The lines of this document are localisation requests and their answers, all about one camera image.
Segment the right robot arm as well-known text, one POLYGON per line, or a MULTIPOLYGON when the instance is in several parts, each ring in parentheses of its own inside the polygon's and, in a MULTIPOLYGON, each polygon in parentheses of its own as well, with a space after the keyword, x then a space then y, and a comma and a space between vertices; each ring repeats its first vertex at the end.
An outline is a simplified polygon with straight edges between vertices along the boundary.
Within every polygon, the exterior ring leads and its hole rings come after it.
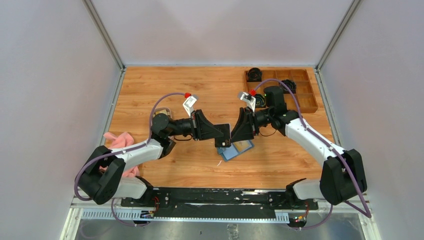
POLYGON ((299 112, 289 110, 281 87, 264 89, 266 107, 262 110, 255 110, 256 99, 252 93, 240 92, 238 98, 247 106, 240 108, 231 131, 233 143, 252 140, 261 127, 271 125, 303 147, 322 167, 320 179, 302 178, 286 186, 285 201, 290 208, 298 209, 308 199, 324 199, 338 205, 367 191, 361 154, 332 143, 313 129, 299 112))

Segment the blue leather card holder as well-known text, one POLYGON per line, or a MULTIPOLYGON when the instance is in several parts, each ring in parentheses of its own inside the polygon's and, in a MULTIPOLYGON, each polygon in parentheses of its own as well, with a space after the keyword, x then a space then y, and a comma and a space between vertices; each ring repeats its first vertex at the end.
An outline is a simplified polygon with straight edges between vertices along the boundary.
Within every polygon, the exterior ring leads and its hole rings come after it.
POLYGON ((230 147, 219 147, 217 153, 225 162, 228 162, 237 156, 249 151, 254 147, 251 140, 237 141, 231 144, 230 147))

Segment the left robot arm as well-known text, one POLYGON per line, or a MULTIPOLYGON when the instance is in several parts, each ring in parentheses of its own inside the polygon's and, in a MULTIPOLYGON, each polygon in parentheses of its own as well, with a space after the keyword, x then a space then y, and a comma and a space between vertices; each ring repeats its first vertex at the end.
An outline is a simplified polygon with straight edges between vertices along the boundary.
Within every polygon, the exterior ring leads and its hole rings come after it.
POLYGON ((132 198, 140 206, 149 206, 153 193, 141 177, 124 177, 123 173, 145 162, 170 154, 175 136, 190 136, 195 141, 214 140, 215 147, 231 146, 230 125, 212 124, 201 110, 190 118, 174 120, 164 113, 153 117, 151 136, 147 140, 122 148, 97 147, 75 178, 75 190, 87 194, 86 200, 103 205, 113 198, 132 198))

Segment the black VIP card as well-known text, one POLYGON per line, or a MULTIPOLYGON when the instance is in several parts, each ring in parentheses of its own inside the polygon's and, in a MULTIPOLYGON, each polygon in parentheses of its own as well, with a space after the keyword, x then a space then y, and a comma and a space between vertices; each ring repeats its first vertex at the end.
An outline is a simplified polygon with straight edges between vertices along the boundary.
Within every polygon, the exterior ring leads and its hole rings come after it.
POLYGON ((216 124, 215 127, 222 133, 221 136, 214 138, 216 148, 229 148, 231 146, 230 124, 216 124))

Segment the gold card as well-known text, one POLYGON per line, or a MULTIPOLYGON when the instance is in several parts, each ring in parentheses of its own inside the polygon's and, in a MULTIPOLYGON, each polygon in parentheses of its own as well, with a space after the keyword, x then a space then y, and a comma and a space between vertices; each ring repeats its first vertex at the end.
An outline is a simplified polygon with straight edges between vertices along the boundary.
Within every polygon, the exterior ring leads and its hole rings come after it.
POLYGON ((233 145, 238 153, 243 153, 253 147, 252 143, 249 140, 237 141, 234 142, 233 145))

